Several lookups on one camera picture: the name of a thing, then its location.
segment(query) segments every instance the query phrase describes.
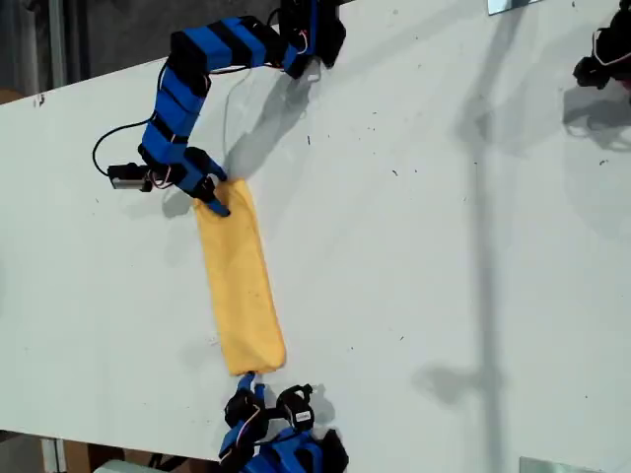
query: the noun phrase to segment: blue robotic arm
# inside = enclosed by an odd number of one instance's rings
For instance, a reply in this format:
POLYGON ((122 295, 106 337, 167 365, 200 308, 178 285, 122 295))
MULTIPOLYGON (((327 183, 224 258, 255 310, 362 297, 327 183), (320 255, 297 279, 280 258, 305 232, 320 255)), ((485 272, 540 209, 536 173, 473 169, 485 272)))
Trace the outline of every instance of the blue robotic arm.
POLYGON ((283 391, 273 408, 265 408, 264 385, 250 389, 254 374, 246 374, 237 393, 226 406, 226 423, 231 428, 224 437, 212 471, 221 473, 342 473, 348 455, 336 431, 324 439, 312 435, 314 411, 310 406, 312 388, 294 386, 283 391), (285 419, 290 427, 274 439, 262 441, 269 421, 285 419), (254 448, 260 446, 257 455, 254 448))
POLYGON ((282 0, 280 34, 255 17, 228 18, 172 34, 171 54, 161 71, 154 112, 138 152, 145 166, 111 166, 103 172, 114 188, 150 191, 176 185, 222 217, 230 211, 214 194, 210 175, 226 173, 188 139, 211 88, 210 76, 267 66, 300 78, 309 61, 335 63, 346 31, 337 18, 337 0, 282 0))

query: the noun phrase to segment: metal plate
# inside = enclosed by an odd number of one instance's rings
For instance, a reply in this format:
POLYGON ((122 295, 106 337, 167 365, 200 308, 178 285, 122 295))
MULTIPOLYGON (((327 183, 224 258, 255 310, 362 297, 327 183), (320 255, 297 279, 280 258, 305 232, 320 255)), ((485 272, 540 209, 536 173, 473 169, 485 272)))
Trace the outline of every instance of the metal plate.
POLYGON ((488 0, 489 2, 489 15, 495 15, 498 13, 513 10, 514 8, 521 8, 529 5, 530 3, 540 2, 541 0, 488 0))
POLYGON ((596 473, 596 470, 522 457, 520 458, 520 473, 596 473))

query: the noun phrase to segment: white table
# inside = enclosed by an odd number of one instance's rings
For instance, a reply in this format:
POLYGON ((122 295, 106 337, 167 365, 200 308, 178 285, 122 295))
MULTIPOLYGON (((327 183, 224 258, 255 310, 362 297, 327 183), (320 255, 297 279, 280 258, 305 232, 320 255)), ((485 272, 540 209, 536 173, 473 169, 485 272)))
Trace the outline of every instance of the white table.
MULTIPOLYGON (((350 471, 631 471, 631 109, 571 75, 616 2, 572 4, 362 0, 319 81, 214 83, 192 143, 254 195, 288 349, 264 380, 319 386, 350 471)), ((217 454, 236 380, 193 212, 90 160, 160 67, 0 108, 2 429, 217 454)))

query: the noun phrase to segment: yellow cloth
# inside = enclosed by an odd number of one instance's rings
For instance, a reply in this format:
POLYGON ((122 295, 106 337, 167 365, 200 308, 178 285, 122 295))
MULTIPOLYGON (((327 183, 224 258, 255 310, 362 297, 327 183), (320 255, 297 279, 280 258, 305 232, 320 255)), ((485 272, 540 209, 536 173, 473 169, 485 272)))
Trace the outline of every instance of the yellow cloth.
POLYGON ((273 372, 285 363, 252 198, 243 180, 220 183, 221 218, 203 203, 195 212, 204 248, 221 348, 231 374, 273 372))

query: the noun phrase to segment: robotic arm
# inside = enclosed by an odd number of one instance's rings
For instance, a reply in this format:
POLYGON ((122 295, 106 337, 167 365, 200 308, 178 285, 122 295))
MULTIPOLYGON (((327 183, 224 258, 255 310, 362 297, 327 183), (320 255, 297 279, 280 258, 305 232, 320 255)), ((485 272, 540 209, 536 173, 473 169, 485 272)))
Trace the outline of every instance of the robotic arm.
POLYGON ((314 410, 310 406, 313 389, 308 384, 283 391, 273 408, 265 408, 264 385, 250 389, 254 373, 246 374, 237 393, 226 406, 230 431, 224 437, 213 472, 217 473, 342 473, 348 455, 337 436, 329 430, 324 439, 312 436, 314 410), (290 427, 274 439, 267 435, 269 421, 284 419, 290 427), (260 446, 257 455, 254 448, 260 446))
POLYGON ((620 10, 608 28, 594 33, 592 55, 574 70, 579 86, 604 89, 610 79, 631 89, 631 0, 621 0, 620 10))
POLYGON ((336 0, 282 0, 280 34, 255 17, 228 18, 172 34, 154 112, 139 123, 146 124, 138 147, 145 166, 130 163, 103 172, 96 162, 96 149, 105 135, 93 152, 97 169, 114 188, 149 192, 174 184, 216 214, 230 215, 216 198, 210 177, 226 180, 226 173, 205 151, 187 146, 211 88, 210 75, 267 66, 298 79, 314 57, 332 67, 346 37, 336 7, 336 0))

